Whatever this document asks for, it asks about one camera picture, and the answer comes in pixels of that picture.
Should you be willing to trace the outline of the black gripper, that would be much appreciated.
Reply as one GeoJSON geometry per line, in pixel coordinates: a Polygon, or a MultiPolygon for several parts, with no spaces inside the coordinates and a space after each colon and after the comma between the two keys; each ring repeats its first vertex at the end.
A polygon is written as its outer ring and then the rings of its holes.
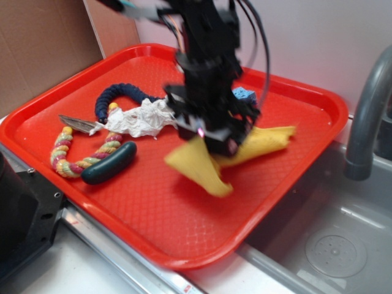
{"type": "Polygon", "coordinates": [[[177,52],[176,61],[184,72],[183,85],[164,90],[173,110],[179,136],[190,140],[198,135],[210,153],[234,156],[253,128],[260,111],[232,91],[243,73],[234,55],[190,59],[177,52]]]}

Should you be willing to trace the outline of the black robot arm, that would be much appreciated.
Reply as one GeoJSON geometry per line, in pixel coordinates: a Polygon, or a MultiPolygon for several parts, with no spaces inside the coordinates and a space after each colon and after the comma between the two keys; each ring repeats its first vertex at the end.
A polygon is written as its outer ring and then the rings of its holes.
{"type": "Polygon", "coordinates": [[[123,1],[102,1],[128,18],[163,23],[166,15],[183,19],[184,49],[175,60],[184,72],[183,85],[166,85],[167,105],[174,112],[179,136],[204,138],[210,153],[234,156],[260,112],[235,97],[232,86],[243,70],[236,58],[239,21],[235,4],[218,10],[212,1],[168,1],[167,8],[133,8],[123,1]]]}

